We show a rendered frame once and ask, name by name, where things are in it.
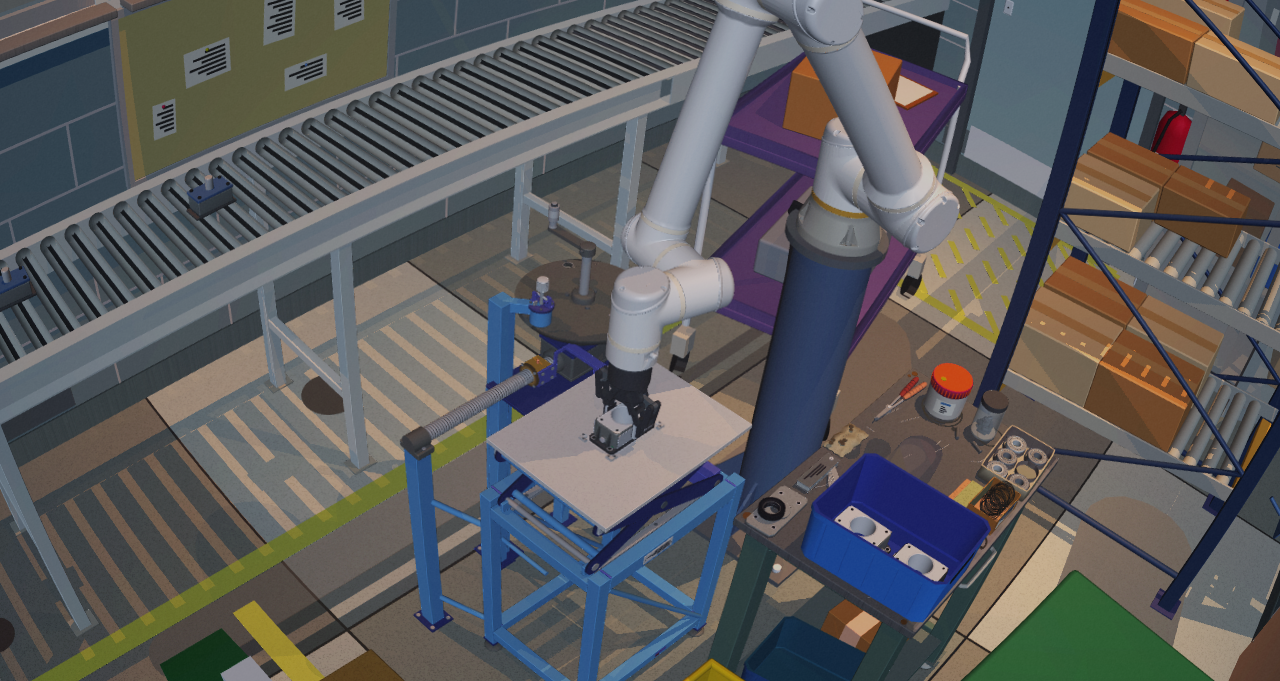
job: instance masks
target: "red fire extinguisher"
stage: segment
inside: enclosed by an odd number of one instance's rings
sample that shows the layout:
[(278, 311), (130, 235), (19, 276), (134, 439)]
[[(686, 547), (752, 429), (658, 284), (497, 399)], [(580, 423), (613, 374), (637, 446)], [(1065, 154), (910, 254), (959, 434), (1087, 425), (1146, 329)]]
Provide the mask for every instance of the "red fire extinguisher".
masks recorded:
[(1156, 125), (1156, 140), (1151, 142), (1152, 151), (1157, 154), (1180, 154), (1187, 143), (1188, 131), (1192, 129), (1192, 120), (1187, 111), (1166, 111), (1165, 116)]

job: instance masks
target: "bulletin board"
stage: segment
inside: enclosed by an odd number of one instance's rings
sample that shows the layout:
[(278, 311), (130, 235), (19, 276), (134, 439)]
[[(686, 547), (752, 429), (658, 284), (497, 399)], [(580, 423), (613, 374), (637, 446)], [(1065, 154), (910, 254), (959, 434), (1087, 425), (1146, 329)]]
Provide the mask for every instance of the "bulletin board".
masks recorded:
[(119, 19), (133, 179), (387, 76), (390, 0), (172, 0)]

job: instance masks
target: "yellow bin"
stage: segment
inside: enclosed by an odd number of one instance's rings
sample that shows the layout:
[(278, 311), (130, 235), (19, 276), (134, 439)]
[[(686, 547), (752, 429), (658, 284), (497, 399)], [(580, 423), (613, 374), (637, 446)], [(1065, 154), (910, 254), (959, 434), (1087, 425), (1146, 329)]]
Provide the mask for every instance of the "yellow bin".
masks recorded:
[(742, 677), (735, 676), (733, 672), (714, 661), (708, 661), (685, 681), (742, 681)]

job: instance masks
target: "black ring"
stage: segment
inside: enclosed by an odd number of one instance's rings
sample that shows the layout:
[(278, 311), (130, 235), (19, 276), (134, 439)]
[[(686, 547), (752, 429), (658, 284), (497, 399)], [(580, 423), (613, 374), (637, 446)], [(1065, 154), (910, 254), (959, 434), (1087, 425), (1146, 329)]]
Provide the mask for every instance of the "black ring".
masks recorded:
[(782, 521), (782, 517), (787, 513), (787, 504), (782, 503), (782, 499), (777, 497), (764, 497), (755, 507), (755, 513), (759, 513), (760, 518), (765, 521)]

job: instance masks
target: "metal tool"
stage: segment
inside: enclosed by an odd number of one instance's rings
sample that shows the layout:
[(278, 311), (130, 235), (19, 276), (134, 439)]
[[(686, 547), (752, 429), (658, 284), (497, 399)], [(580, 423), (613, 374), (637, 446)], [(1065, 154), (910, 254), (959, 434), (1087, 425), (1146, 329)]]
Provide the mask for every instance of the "metal tool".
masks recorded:
[(920, 381), (919, 376), (913, 376), (911, 380), (906, 381), (906, 385), (902, 387), (902, 389), (897, 393), (897, 398), (893, 399), (892, 403), (890, 403), (888, 406), (886, 406), (884, 411), (878, 412), (876, 415), (876, 419), (872, 419), (872, 422), (877, 422), (881, 419), (888, 416), (888, 412), (891, 412), (895, 408), (902, 406), (902, 402), (905, 399), (909, 399), (909, 398), (914, 397), (915, 394), (920, 393), (920, 390), (924, 390), (927, 388), (928, 388), (928, 384), (924, 384), (924, 381)]

